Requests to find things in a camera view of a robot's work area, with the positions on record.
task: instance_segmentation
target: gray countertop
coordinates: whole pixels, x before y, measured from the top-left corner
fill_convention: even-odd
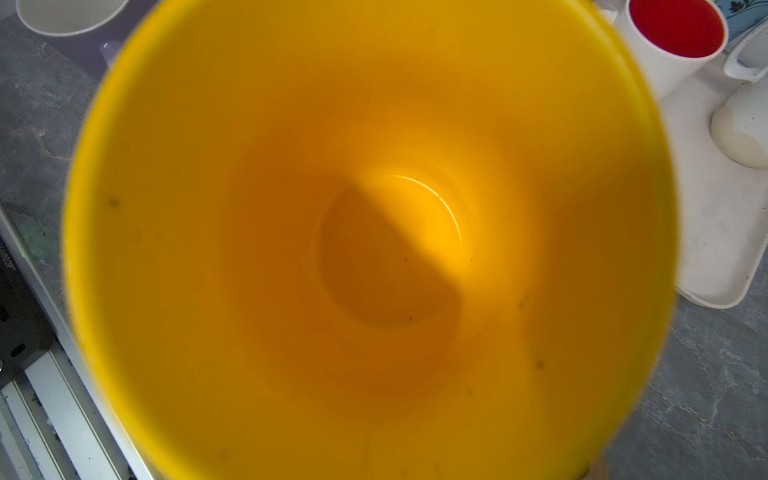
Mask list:
[[[15,17],[0,22],[0,200],[63,297],[61,205],[96,83]],[[613,480],[768,478],[768,260],[746,299],[678,298],[650,383],[606,456]]]

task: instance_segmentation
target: mug rim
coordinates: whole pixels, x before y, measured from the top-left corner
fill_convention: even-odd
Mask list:
[[[723,40],[720,43],[720,46],[715,50],[714,52],[710,53],[709,55],[706,55],[704,57],[685,57],[683,55],[678,55],[675,53],[672,53],[671,51],[664,50],[662,47],[656,45],[653,43],[648,37],[645,36],[645,34],[637,27],[637,24],[634,22],[634,18],[632,18],[632,11],[629,8],[630,3],[637,2],[639,0],[627,0],[626,3],[624,3],[623,10],[626,11],[627,19],[629,20],[630,24],[632,25],[632,28],[639,34],[639,36],[643,39],[643,41],[650,45],[655,51],[660,52],[663,55],[666,55],[669,58],[673,58],[677,61],[688,61],[688,62],[700,62],[700,61],[709,61],[718,56],[723,52],[723,49],[726,45],[728,45],[728,36],[730,34],[730,31],[728,29],[728,21],[725,18],[725,15],[723,15],[723,12],[720,10],[720,8],[714,4],[714,2],[710,2],[709,0],[701,0],[702,2],[706,3],[710,8],[712,8],[715,13],[717,14],[717,17],[720,19],[720,24],[723,26]]]

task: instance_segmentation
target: dirt speck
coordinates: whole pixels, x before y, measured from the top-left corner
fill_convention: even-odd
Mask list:
[[[518,306],[520,307],[520,310],[522,310],[522,309],[523,309],[523,307],[525,306],[525,304],[526,304],[526,303],[528,303],[528,301],[529,301],[530,299],[531,299],[531,295],[530,295],[530,294],[527,294],[527,295],[525,295],[524,297],[522,297],[522,298],[520,299],[520,302],[518,302]]]

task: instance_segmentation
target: mug handle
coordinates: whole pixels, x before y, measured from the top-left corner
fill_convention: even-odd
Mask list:
[[[98,48],[101,56],[104,57],[104,61],[107,62],[108,71],[112,69],[114,62],[118,59],[122,46],[119,41],[110,40]]]
[[[598,13],[609,25],[613,25],[619,15],[618,10],[608,10],[607,8],[598,8]]]
[[[723,65],[723,73],[727,77],[735,78],[737,80],[751,81],[752,83],[760,80],[768,73],[768,67],[765,68],[753,68],[747,67],[739,61],[739,55],[741,51],[759,34],[768,30],[768,18],[763,20],[758,26],[754,27],[744,37],[739,40],[736,47],[731,50],[725,59],[725,65]]]

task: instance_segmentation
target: white tray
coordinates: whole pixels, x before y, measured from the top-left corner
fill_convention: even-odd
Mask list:
[[[722,65],[721,55],[661,103],[680,203],[677,291],[720,309],[744,298],[768,243],[768,170],[732,161],[710,137],[712,113],[741,85]]]

